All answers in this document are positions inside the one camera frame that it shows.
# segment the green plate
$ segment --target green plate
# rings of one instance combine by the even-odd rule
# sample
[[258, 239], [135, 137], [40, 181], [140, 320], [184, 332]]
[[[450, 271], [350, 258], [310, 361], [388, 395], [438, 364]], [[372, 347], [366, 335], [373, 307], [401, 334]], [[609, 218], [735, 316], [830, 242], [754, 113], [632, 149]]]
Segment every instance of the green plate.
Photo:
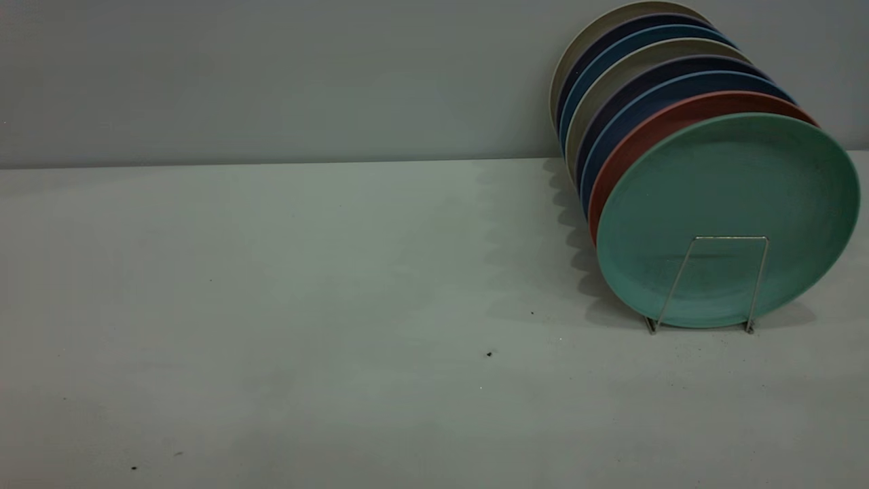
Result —
[[[657, 319], [695, 237], [766, 236], [757, 317], [833, 266], [858, 208], [851, 159], [823, 131], [773, 114], [716, 117], [656, 144], [621, 178], [600, 218], [600, 269], [619, 298]], [[698, 241], [663, 322], [744, 322], [763, 247], [762, 240]]]

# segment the table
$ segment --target table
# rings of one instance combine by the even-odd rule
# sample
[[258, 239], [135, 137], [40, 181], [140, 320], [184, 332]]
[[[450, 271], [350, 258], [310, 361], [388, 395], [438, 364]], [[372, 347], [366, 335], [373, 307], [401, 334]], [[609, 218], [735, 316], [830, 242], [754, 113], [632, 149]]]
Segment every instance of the table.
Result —
[[863, 486], [867, 219], [650, 336], [558, 159], [3, 171], [0, 486]]

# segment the navy blue plate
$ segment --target navy blue plate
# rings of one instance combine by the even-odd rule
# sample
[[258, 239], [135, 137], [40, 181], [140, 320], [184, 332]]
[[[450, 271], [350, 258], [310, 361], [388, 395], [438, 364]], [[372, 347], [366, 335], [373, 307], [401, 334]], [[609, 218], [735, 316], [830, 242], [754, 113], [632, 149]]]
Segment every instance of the navy blue plate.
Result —
[[558, 140], [559, 143], [561, 143], [561, 153], [564, 154], [564, 145], [567, 141], [567, 130], [570, 128], [570, 119], [573, 118], [577, 105], [580, 104], [582, 96], [586, 94], [589, 87], [594, 84], [604, 71], [606, 71], [610, 66], [618, 63], [618, 61], [623, 57], [638, 49], [644, 48], [649, 44], [666, 41], [668, 39], [678, 39], [680, 37], [711, 39], [736, 48], [729, 39], [722, 36], [717, 30], [684, 24], [650, 27], [621, 39], [600, 53], [588, 65], [588, 67], [582, 71], [582, 74], [580, 74], [576, 79], [573, 88], [571, 88], [570, 92], [567, 94], [567, 100], [565, 101], [561, 111], [561, 120], [559, 120], [558, 123]]
[[564, 110], [564, 103], [567, 101], [567, 95], [574, 87], [576, 79], [580, 77], [582, 71], [584, 71], [600, 53], [605, 51], [613, 44], [618, 43], [621, 39], [630, 36], [635, 32], [639, 32], [650, 27], [657, 27], [659, 25], [669, 24], [696, 25], [698, 27], [705, 27], [707, 29], [714, 30], [714, 27], [712, 25], [698, 20], [695, 17], [690, 17], [682, 14], [651, 14], [647, 16], [636, 17], [635, 19], [629, 20], [625, 23], [621, 23], [613, 27], [609, 32], [601, 36], [600, 39], [594, 41], [594, 43], [589, 46], [584, 53], [582, 53], [582, 56], [580, 56], [580, 58], [576, 60], [576, 63], [574, 63], [574, 66], [567, 74], [567, 78], [565, 78], [564, 84], [561, 86], [561, 91], [558, 95], [558, 104], [555, 111], [555, 120], [561, 121], [561, 113]]
[[597, 141], [600, 132], [609, 124], [609, 121], [622, 110], [625, 105], [628, 105], [637, 98], [640, 94], [654, 88], [655, 86], [672, 80], [682, 75], [690, 73], [699, 73], [701, 71], [738, 71], [769, 79], [760, 70], [753, 65], [725, 56], [689, 56], [680, 57], [665, 63], [661, 63], [653, 68], [644, 71], [637, 75], [633, 80], [627, 82], [623, 87], [616, 91], [592, 117], [592, 122], [589, 124], [585, 135], [580, 141], [580, 148], [577, 151], [577, 158], [570, 162], [574, 166], [574, 175], [577, 184], [580, 182], [580, 176], [583, 173], [588, 153], [592, 150], [592, 145]]
[[609, 153], [630, 133], [634, 127], [661, 109], [704, 93], [722, 90], [756, 91], [781, 98], [793, 104], [793, 99], [769, 80], [738, 71], [702, 71], [683, 75], [646, 91], [627, 104], [607, 124], [588, 154], [588, 160], [578, 178], [582, 210], [588, 217], [588, 200], [592, 195], [594, 180], [607, 161]]

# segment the wall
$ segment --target wall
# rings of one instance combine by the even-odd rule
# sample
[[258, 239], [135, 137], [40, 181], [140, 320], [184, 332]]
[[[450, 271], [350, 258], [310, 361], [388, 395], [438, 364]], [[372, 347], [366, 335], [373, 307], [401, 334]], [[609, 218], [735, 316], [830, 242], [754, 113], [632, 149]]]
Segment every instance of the wall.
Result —
[[[0, 165], [554, 155], [554, 65], [622, 3], [0, 0]], [[869, 147], [869, 3], [688, 3]]]

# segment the plate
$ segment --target plate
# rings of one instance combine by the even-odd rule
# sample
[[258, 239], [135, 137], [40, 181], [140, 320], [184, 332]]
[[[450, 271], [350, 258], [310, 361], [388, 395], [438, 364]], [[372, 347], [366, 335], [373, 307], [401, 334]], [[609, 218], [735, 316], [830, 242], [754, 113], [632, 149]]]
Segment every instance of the plate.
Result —
[[632, 100], [607, 124], [588, 152], [582, 165], [579, 193], [582, 210], [588, 217], [588, 199], [598, 172], [615, 146], [655, 112], [685, 98], [722, 90], [744, 90], [766, 93], [793, 103], [793, 99], [773, 82], [737, 71], [702, 71], [683, 75], [660, 84]]
[[588, 203], [588, 228], [592, 242], [597, 245], [600, 212], [610, 192], [621, 176], [643, 153], [661, 139], [682, 130], [691, 124], [727, 114], [740, 112], [766, 112], [780, 114], [817, 125], [801, 108], [780, 97], [753, 91], [716, 91], [686, 98], [670, 105], [637, 125], [621, 139], [609, 154], [594, 179]]
[[[690, 125], [622, 176], [598, 228], [598, 261], [613, 292], [657, 318], [697, 236], [766, 236], [754, 308], [797, 298], [833, 266], [857, 221], [859, 183], [844, 150], [817, 127], [740, 113]], [[703, 240], [693, 248], [665, 324], [746, 320], [763, 253], [759, 240]]]
[[629, 3], [598, 17], [574, 38], [573, 42], [564, 51], [564, 54], [561, 55], [561, 60], [555, 66], [552, 83], [549, 85], [549, 117], [553, 125], [555, 125], [555, 105], [558, 103], [558, 95], [561, 87], [564, 86], [567, 73], [573, 68], [576, 60], [582, 56], [582, 53], [585, 52], [588, 46], [592, 45], [600, 36], [620, 23], [635, 17], [661, 13], [684, 14], [709, 23], [705, 17], [685, 5], [670, 2]]
[[[648, 29], [660, 27], [693, 27], [698, 30], [683, 30], [682, 32], [678, 32], [671, 29], [666, 33], [653, 31], [651, 33], [646, 33], [645, 36], [637, 38], [638, 34], [645, 32]], [[559, 131], [563, 134], [566, 129], [562, 125], [565, 118], [567, 121], [570, 120], [570, 114], [573, 112], [573, 108], [576, 107], [576, 104], [579, 103], [579, 99], [582, 98], [582, 95], [586, 90], [588, 90], [588, 87], [594, 83], [594, 80], [596, 80], [597, 77], [607, 68], [612, 66], [616, 61], [622, 59], [624, 56], [627, 56], [643, 46], [679, 37], [702, 37], [719, 41], [724, 44], [733, 45], [733, 43], [727, 40], [726, 37], [722, 36], [721, 33], [714, 30], [712, 26], [697, 20], [694, 17], [683, 16], [681, 14], [652, 14], [650, 16], [637, 17], [633, 20], [622, 23], [604, 34], [600, 39], [595, 41], [586, 52], [582, 53], [580, 59], [567, 74], [567, 78], [561, 86], [561, 93], [559, 94], [558, 104], [555, 111], [555, 121], [558, 124]], [[600, 56], [604, 53], [607, 53], [608, 56], [601, 60]], [[593, 67], [595, 62], [597, 62], [597, 64], [594, 66], [594, 69], [589, 70], [589, 68]], [[578, 86], [577, 83], [579, 81], [582, 81], [582, 84]]]
[[597, 141], [600, 133], [626, 105], [660, 84], [683, 75], [699, 73], [701, 71], [738, 71], [769, 79], [769, 77], [750, 63], [722, 56], [683, 57], [659, 64], [648, 71], [644, 71], [627, 82], [625, 86], [618, 89], [592, 116], [588, 129], [586, 129], [586, 133], [580, 141], [580, 148], [576, 151], [576, 160], [571, 162], [574, 167], [579, 169], [578, 174], [582, 175], [586, 160], [588, 159], [588, 153], [592, 150], [592, 146]]
[[586, 128], [591, 123], [592, 116], [603, 103], [624, 86], [625, 83], [643, 71], [671, 59], [696, 55], [732, 57], [748, 63], [748, 60], [742, 54], [727, 44], [709, 39], [670, 39], [649, 44], [645, 48], [636, 50], [623, 57], [594, 81], [576, 106], [576, 111], [574, 111], [567, 129], [565, 161], [570, 162], [567, 165], [567, 171], [574, 184], [577, 178], [574, 163], [576, 162], [580, 142], [586, 132]]

